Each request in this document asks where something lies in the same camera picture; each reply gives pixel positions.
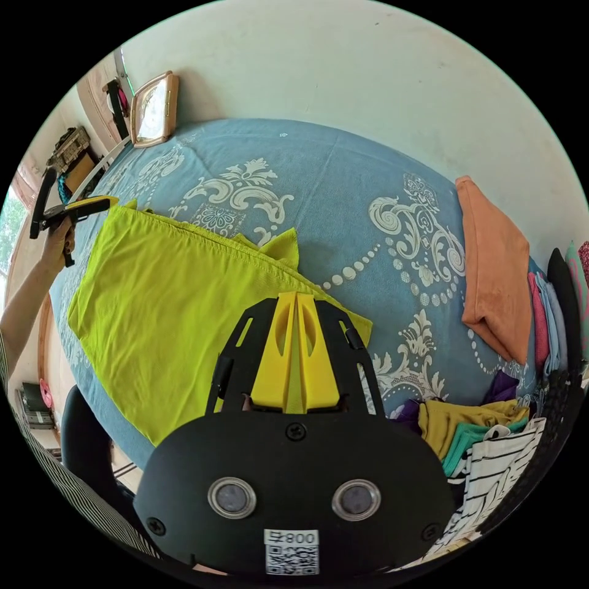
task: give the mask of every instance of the qr code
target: qr code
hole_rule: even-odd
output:
[[[266,572],[270,575],[319,574],[317,530],[265,530]]]

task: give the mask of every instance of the pink cloth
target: pink cloth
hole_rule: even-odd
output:
[[[548,343],[548,323],[546,321],[546,311],[542,305],[542,299],[538,292],[536,278],[534,272],[528,273],[529,290],[532,293],[532,308],[534,310],[534,328],[536,332],[536,368],[540,369],[544,366],[546,358],[550,352]]]
[[[589,285],[589,241],[586,241],[579,248],[579,258],[581,259],[581,266],[583,266],[583,272],[585,273],[585,280]]]

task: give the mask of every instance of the yellow plastic piece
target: yellow plastic piece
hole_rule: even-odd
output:
[[[339,392],[313,295],[298,293],[296,306],[303,412],[335,407]]]
[[[104,201],[104,200],[108,200],[109,201],[109,207],[113,207],[114,205],[116,205],[118,203],[118,198],[116,198],[115,196],[93,196],[92,198],[85,198],[82,199],[81,201],[76,201],[76,202],[72,202],[70,204],[66,204],[65,210],[72,210],[72,209],[77,209],[79,207],[85,207],[86,205],[89,205],[93,202],[99,202],[99,201]]]
[[[281,293],[255,383],[252,401],[260,407],[286,411],[290,380],[296,293]]]
[[[279,295],[252,401],[285,413],[337,406],[339,392],[312,294]]]

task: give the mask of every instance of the window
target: window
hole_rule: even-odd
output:
[[[8,189],[0,213],[0,313],[4,310],[6,282],[18,235],[26,219],[26,209],[12,188]]]

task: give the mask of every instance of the striped shirt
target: striped shirt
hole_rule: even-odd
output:
[[[8,391],[8,362],[4,339],[0,333],[0,379],[4,391]],[[86,483],[71,474],[60,462],[55,460],[46,449],[41,446],[30,430],[20,420],[12,405],[12,415],[18,424],[22,436],[36,458],[39,466],[45,471],[52,483],[64,496],[68,503],[83,515],[96,529],[107,537],[117,540],[135,550],[160,558],[151,548],[145,538],[129,524],[108,503],[103,501]]]
[[[469,448],[448,479],[451,485],[464,485],[461,507],[423,558],[395,570],[422,564],[480,537],[477,528],[498,507],[529,464],[545,423],[545,418],[533,419],[517,434],[503,428],[499,437],[486,437]],[[501,427],[492,430],[501,431]]]

